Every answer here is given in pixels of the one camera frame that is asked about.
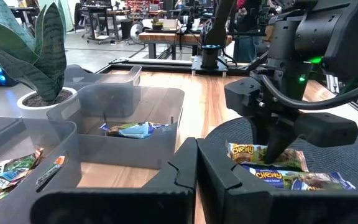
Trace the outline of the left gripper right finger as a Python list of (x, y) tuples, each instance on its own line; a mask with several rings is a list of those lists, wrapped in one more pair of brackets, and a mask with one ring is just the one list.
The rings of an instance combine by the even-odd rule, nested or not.
[(358, 190), (279, 190), (207, 140), (197, 145), (207, 224), (358, 224)]

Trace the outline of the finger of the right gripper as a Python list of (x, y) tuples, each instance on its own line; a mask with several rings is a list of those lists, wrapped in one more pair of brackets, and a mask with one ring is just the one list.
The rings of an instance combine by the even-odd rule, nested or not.
[(281, 124), (270, 126), (268, 133), (269, 137), (264, 162), (272, 164), (294, 141), (294, 133), (292, 127)]
[(251, 123), (252, 138), (254, 144), (267, 145), (269, 141), (269, 131), (264, 123)]

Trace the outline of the black aluminium table frame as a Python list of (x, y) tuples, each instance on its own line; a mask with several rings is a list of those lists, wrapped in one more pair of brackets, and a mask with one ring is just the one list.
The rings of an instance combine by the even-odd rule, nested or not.
[[(108, 73), (113, 70), (130, 70), (132, 67), (139, 65), (146, 72), (164, 72), (164, 73), (187, 73), (191, 74), (192, 60), (162, 60), (162, 59), (133, 59), (133, 58), (117, 58), (110, 61), (107, 65), (100, 68), (96, 73)], [(249, 74), (247, 72), (248, 65), (228, 65), (229, 70), (227, 76), (244, 77)]]

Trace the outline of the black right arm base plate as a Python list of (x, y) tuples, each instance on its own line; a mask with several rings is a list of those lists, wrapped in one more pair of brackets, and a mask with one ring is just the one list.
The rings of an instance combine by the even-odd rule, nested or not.
[(216, 67), (213, 68), (204, 68), (201, 66), (203, 57), (201, 55), (197, 55), (193, 59), (193, 63), (191, 66), (191, 75), (220, 75), (221, 77), (226, 77), (229, 66), (226, 63), (226, 59), (222, 56), (219, 56), (216, 60)]

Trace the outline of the wooden top background table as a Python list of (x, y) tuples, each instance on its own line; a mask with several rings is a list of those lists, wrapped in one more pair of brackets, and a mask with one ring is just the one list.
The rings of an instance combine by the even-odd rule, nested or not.
[(152, 32), (152, 30), (146, 30), (139, 34), (139, 39), (142, 43), (148, 45), (149, 58), (157, 59), (157, 44), (168, 44), (172, 46), (172, 59), (176, 59), (176, 48), (178, 46), (190, 46), (192, 48), (192, 56), (201, 54), (199, 34), (178, 34), (178, 33), (163, 33)]

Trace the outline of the white floor fan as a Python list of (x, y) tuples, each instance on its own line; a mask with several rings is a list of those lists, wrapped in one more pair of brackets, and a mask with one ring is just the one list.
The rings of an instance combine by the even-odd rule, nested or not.
[(139, 34), (143, 32), (144, 25), (142, 22), (135, 22), (130, 29), (130, 41), (134, 44), (141, 44)]

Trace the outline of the person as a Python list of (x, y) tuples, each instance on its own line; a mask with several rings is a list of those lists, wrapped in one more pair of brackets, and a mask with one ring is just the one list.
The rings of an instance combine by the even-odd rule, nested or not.
[(250, 63), (257, 56), (257, 47), (262, 41), (262, 33), (265, 31), (260, 23), (264, 23), (260, 10), (262, 6), (268, 6), (265, 0), (237, 0), (236, 2), (236, 28), (240, 33), (252, 33), (252, 35), (240, 35), (235, 43), (235, 59), (238, 62)]

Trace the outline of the black trash bin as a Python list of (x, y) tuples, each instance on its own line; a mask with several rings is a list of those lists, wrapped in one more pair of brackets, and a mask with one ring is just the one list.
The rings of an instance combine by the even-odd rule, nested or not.
[(131, 19), (126, 19), (121, 21), (122, 39), (128, 39), (130, 37), (132, 26), (133, 26), (133, 21)]

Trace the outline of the black equipment cart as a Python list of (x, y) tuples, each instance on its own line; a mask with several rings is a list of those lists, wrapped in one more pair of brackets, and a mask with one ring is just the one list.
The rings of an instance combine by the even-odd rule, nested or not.
[(98, 45), (103, 43), (115, 44), (120, 40), (117, 15), (122, 15), (121, 10), (116, 10), (112, 6), (85, 4), (80, 8), (80, 11), (89, 21), (89, 36), (82, 36), (88, 44), (91, 42)]

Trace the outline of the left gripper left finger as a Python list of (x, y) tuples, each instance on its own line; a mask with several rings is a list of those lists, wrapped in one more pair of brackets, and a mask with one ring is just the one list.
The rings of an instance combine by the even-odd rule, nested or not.
[(197, 141), (187, 138), (141, 188), (49, 192), (33, 204), (31, 224), (194, 224)]

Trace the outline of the small white box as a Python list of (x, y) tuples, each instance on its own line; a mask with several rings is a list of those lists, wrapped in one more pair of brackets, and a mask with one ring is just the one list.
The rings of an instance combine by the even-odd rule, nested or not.
[(177, 29), (177, 19), (163, 19), (163, 30), (176, 30)]

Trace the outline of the green snake plant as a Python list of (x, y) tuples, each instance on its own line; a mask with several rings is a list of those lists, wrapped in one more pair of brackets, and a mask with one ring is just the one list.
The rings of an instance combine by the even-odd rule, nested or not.
[(44, 101), (54, 102), (65, 81), (66, 32), (61, 0), (40, 10), (34, 35), (16, 21), (8, 5), (0, 0), (0, 67)]

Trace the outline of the white round plant pot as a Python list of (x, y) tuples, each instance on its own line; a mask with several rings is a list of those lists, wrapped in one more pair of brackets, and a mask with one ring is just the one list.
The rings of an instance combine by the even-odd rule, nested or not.
[(17, 106), (23, 118), (48, 119), (47, 112), (50, 109), (67, 100), (76, 92), (75, 89), (63, 87), (55, 100), (47, 102), (36, 91), (32, 91), (19, 98)]

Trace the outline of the dark round woven placemat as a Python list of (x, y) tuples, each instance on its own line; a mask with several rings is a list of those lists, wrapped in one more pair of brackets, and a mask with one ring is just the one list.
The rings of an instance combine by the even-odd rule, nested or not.
[[(214, 128), (205, 140), (225, 151), (227, 141), (251, 144), (252, 128), (245, 118), (232, 119)], [(303, 151), (309, 171), (339, 172), (358, 190), (358, 137), (352, 145), (327, 148), (317, 147), (305, 140), (297, 139), (290, 144), (290, 148)]]

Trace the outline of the dark blue granola bar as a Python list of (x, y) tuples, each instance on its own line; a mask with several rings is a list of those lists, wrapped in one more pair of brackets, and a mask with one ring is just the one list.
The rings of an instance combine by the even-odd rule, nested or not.
[(245, 170), (278, 189), (288, 190), (355, 190), (340, 173), (313, 173), (278, 169), (257, 169), (242, 165)]
[(155, 130), (166, 126), (168, 125), (146, 121), (143, 123), (124, 123), (111, 127), (107, 123), (104, 123), (99, 128), (103, 130), (107, 136), (144, 139), (153, 134)]

